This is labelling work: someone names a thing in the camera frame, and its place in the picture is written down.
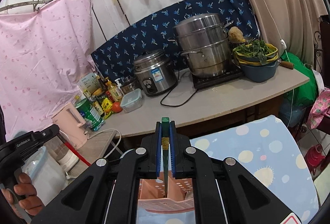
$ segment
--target white bucket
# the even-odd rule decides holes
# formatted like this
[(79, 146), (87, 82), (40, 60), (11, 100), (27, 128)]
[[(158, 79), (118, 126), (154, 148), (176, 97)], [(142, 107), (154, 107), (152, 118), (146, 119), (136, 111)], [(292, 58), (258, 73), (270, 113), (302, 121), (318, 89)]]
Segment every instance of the white bucket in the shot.
[(37, 196), (47, 205), (67, 186), (64, 171), (45, 146), (25, 161), (22, 171), (28, 174)]

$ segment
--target human hand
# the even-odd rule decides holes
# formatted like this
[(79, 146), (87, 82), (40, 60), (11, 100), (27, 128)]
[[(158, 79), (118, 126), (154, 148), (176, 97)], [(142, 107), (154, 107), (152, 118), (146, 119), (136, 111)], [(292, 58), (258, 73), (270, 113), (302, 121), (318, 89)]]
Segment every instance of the human hand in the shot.
[[(20, 207), (22, 207), (28, 214), (35, 216), (38, 214), (42, 208), (44, 207), (44, 204), (40, 200), (39, 197), (37, 197), (37, 190), (32, 185), (31, 178), (25, 174), (22, 173), (19, 175), (19, 181), (20, 183), (14, 186), (14, 191), (18, 195), (26, 195), (27, 198), (24, 200), (19, 201)], [(12, 209), (14, 210), (15, 214), (22, 218), (22, 216), (18, 213), (15, 206), (13, 206), (14, 199), (12, 194), (6, 190), (2, 189), (2, 194), (8, 201), (8, 203), (11, 205)]]

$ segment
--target curtain rod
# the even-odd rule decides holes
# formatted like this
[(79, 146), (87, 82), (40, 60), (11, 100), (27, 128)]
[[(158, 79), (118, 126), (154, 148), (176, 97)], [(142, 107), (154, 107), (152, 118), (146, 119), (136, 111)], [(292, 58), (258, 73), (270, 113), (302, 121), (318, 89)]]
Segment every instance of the curtain rod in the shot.
[(27, 5), (37, 5), (37, 4), (47, 4), (51, 2), (52, 0), (36, 0), (36, 1), (26, 1), (26, 2), (20, 2), (20, 3), (15, 3), (11, 5), (7, 5), (5, 7), (0, 8), (0, 12), (16, 8), (16, 7), (22, 7), (22, 6), (27, 6)]

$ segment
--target pink cloth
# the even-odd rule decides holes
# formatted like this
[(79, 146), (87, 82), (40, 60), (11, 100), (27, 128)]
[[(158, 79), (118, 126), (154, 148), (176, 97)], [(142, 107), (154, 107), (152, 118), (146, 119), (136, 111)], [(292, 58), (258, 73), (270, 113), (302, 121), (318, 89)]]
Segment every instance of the pink cloth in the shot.
[(323, 92), (316, 99), (311, 112), (308, 116), (307, 126), (310, 129), (317, 128), (323, 120), (323, 117), (330, 117), (330, 89), (325, 88)]
[(0, 104), (6, 139), (52, 124), (91, 71), (90, 0), (54, 0), (38, 12), (0, 15)]

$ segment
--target metal screw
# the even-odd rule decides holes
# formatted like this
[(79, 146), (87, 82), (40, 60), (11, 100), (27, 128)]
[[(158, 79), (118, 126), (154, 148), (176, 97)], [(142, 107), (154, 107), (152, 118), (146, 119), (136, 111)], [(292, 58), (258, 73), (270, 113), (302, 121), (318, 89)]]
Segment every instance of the metal screw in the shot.
[(186, 148), (186, 152), (189, 154), (194, 154), (196, 152), (196, 149), (193, 147), (188, 147)]
[(97, 161), (96, 161), (96, 165), (97, 166), (104, 166), (104, 165), (106, 165), (107, 164), (107, 160), (106, 159), (98, 159)]
[(145, 148), (137, 148), (135, 150), (136, 154), (142, 155), (144, 153), (146, 153), (146, 149)]
[(227, 158), (226, 159), (226, 164), (228, 165), (235, 165), (236, 161), (234, 158)]

